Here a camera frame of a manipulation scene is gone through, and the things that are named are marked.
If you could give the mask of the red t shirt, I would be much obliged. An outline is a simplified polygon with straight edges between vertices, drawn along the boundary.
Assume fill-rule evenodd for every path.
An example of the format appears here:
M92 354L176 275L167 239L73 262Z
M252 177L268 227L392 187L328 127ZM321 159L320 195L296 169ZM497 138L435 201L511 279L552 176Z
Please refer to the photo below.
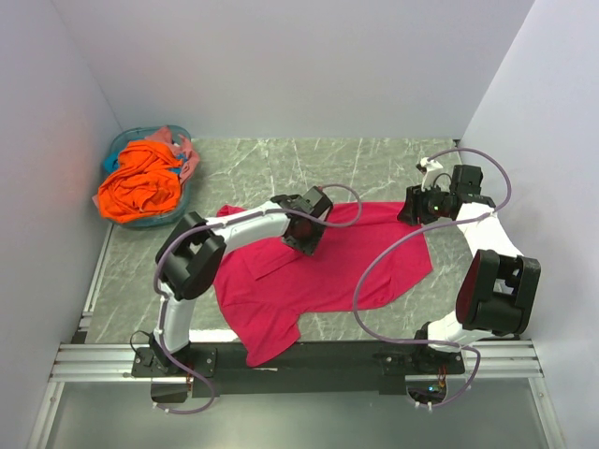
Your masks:
M250 367L262 365L300 338L308 312L351 311L368 265L412 227L396 218L400 202L366 202L358 222L329 228L314 255L280 239L264 239L226 255L214 281L221 313L240 338Z

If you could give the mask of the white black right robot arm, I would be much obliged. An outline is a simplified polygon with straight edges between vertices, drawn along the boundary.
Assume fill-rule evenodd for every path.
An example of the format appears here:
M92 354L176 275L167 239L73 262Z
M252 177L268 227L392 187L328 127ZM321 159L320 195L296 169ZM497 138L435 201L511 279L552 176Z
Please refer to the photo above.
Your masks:
M538 260L512 243L496 214L496 204L481 194L480 167L456 165L445 190L436 182L445 174L435 160L416 168L423 181L406 189L397 219L407 225L429 225L441 218L458 224L473 260L457 295L455 310L424 325L425 341L411 350L415 369L431 373L444 353L491 337L518 336L527 328L541 275Z

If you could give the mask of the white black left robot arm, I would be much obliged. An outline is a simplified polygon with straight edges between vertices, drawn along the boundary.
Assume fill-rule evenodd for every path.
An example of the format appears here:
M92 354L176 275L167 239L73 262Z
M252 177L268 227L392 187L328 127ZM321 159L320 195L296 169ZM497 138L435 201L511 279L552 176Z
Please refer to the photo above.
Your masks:
M272 238L312 255L332 210L333 202L314 186L302 196L275 196L258 207L227 216L185 215L155 258L153 286L160 296L160 309L149 337L155 366L167 376L186 367L196 301L212 286L226 255Z

